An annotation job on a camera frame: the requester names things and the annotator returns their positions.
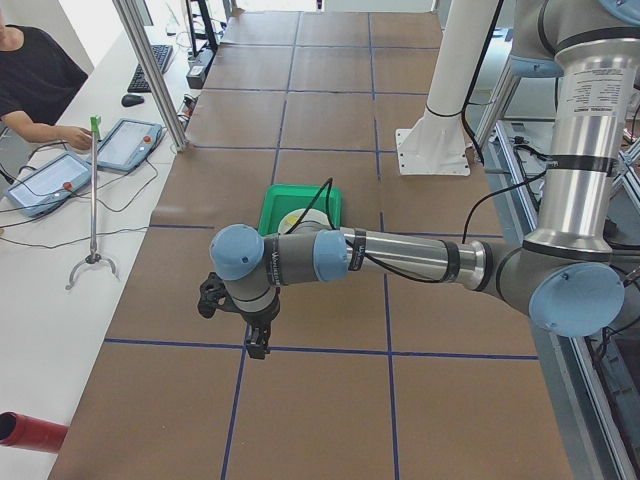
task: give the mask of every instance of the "red cylinder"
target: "red cylinder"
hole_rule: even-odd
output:
[[[68,427],[19,413],[0,414],[0,445],[58,453]]]

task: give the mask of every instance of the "blue joint cap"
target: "blue joint cap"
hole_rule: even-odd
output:
[[[556,78],[562,77],[562,67],[553,60],[525,58],[511,55],[511,71],[514,75],[524,78]]]
[[[210,252],[216,273],[222,280],[240,280],[262,261],[264,241],[254,228],[230,225],[213,237]]]
[[[611,15],[630,25],[640,26],[640,2],[633,0],[600,0]]]
[[[321,282],[339,280],[347,274],[347,242],[339,230],[322,230],[313,245],[313,269]]]
[[[576,263],[546,278],[529,301],[531,320],[564,337],[584,337],[609,325],[624,303],[616,272],[601,263]]]

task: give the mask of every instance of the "warning label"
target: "warning label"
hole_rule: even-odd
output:
[[[628,68],[598,68],[565,76],[556,118],[624,115],[632,82],[633,71]]]

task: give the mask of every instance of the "green plastic tray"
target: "green plastic tray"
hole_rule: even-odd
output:
[[[313,197],[318,193],[319,186],[314,185],[272,185],[264,197],[264,206],[260,217],[258,232],[260,235],[277,233],[278,225],[285,217],[299,208],[306,208]],[[330,213],[331,221],[336,227],[340,226],[340,210],[342,207],[342,193],[335,187],[331,188],[329,195],[329,210],[326,211],[326,190],[312,208],[324,213]]]

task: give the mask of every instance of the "white table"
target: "white table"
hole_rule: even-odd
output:
[[[151,38],[152,43],[171,41]],[[144,94],[145,103],[135,107],[120,104],[136,64],[131,44],[122,34],[60,123],[88,127],[90,116],[100,115],[103,135],[123,117],[162,123],[151,94]],[[185,93],[193,93],[186,82],[187,70],[186,53],[174,46],[174,60],[164,79],[176,109]],[[38,167],[59,153],[39,152],[30,164]],[[98,232],[149,224],[174,155],[171,138],[166,135],[149,158],[158,178],[122,213],[98,206]],[[98,197],[120,208],[153,175],[152,168],[143,163],[129,176],[100,189]],[[100,172],[98,182],[103,184],[116,176]],[[3,238],[53,245],[88,236],[90,205],[89,197],[71,199],[45,218],[7,228]],[[13,206],[7,199],[0,201],[0,210],[10,208]],[[26,219],[19,212],[0,213],[0,225]],[[105,264],[85,265],[71,291],[66,291],[65,285],[72,267],[89,254],[88,240],[55,250],[0,241],[0,412],[70,423],[143,238],[144,231],[99,237],[98,252],[116,262],[119,279]],[[51,454],[0,447],[0,478],[45,479],[54,461]]]

